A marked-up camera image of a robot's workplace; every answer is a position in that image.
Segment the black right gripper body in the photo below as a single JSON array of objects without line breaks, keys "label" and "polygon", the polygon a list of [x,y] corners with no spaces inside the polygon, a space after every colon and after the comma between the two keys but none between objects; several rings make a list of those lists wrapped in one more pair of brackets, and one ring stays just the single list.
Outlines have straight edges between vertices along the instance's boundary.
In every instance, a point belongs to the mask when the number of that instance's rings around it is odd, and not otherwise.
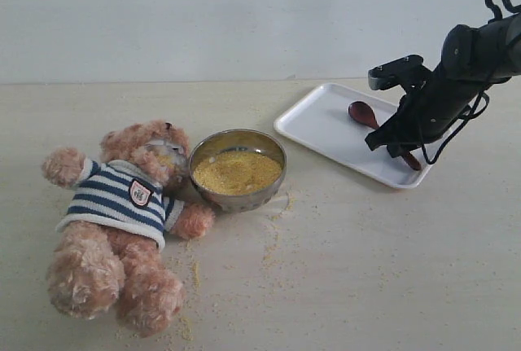
[{"label": "black right gripper body", "polygon": [[469,102],[488,84],[446,77],[438,66],[416,77],[400,77],[405,91],[395,114],[382,125],[383,143],[433,143],[443,136]]}]

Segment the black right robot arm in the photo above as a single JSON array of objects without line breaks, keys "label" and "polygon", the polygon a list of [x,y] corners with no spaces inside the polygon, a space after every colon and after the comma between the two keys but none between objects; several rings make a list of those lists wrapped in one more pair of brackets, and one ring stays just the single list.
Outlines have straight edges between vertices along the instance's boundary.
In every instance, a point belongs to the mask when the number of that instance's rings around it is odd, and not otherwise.
[{"label": "black right robot arm", "polygon": [[438,141],[459,120],[478,116],[470,105],[495,84],[520,74],[520,17],[480,28],[454,27],[430,70],[420,55],[407,55],[368,72],[372,90],[401,86],[396,112],[366,136],[370,150],[385,146],[393,158]]}]

